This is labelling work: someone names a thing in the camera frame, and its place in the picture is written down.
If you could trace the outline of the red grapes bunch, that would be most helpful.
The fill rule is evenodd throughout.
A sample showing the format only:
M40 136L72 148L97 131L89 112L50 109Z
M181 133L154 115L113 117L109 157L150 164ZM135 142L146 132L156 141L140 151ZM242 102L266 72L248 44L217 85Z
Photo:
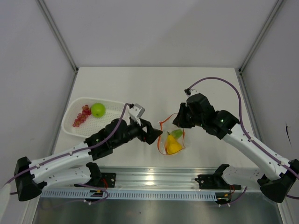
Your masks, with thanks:
M74 120L72 126L73 127L80 127L81 124L86 122L87 118L91 115L91 109L88 105L84 105L82 107L82 112L77 115L77 118Z

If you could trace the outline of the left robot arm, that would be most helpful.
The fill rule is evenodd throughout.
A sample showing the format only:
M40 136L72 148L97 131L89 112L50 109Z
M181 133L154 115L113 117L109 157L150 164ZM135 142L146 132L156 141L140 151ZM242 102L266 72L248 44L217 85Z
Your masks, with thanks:
M98 186L102 174L95 160L112 154L114 149L135 138L150 145L163 133L153 128L150 122L140 121L130 120L127 124L122 119L114 119L64 153L37 160L26 156L19 158L14 171L18 200L29 201L51 186Z

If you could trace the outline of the clear zip top bag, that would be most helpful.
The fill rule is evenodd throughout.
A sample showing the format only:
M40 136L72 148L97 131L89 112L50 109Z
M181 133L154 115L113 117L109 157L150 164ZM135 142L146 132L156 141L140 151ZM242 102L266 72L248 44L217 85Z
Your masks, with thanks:
M162 134L158 137L157 149L161 155L171 156L186 149L185 130L172 123L176 116L177 113L173 113L165 120L159 121L159 129Z

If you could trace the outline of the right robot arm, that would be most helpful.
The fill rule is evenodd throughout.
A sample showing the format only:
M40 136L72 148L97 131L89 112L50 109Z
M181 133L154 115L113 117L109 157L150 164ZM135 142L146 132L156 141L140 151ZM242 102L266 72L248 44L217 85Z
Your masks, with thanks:
M257 165L255 170L220 165L212 175L218 188L236 184L259 189L268 199L282 203L297 180L297 159L290 161L250 137L238 118L226 110L216 111L201 93L189 96L185 103L180 104L173 124L181 128L199 126L209 135L238 149Z

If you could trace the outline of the orange fruit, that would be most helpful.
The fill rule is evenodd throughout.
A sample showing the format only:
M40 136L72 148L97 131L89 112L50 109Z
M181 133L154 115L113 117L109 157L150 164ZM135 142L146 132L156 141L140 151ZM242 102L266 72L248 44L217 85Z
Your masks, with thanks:
M165 153L168 154L168 143L167 142L164 143L164 150L165 150Z

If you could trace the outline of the yellow pear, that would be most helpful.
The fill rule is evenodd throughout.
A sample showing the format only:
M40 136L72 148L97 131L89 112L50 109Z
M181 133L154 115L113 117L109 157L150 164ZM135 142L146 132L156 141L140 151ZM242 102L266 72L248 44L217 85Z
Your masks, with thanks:
M183 146L168 134L166 142L168 143L168 154L176 154L183 149Z

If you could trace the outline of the green apple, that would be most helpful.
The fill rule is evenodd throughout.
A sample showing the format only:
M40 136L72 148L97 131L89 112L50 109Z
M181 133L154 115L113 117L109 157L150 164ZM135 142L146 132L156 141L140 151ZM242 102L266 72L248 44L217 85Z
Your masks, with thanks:
M106 108L102 103L95 103L91 107L91 114L94 117L100 118L103 117L106 112Z

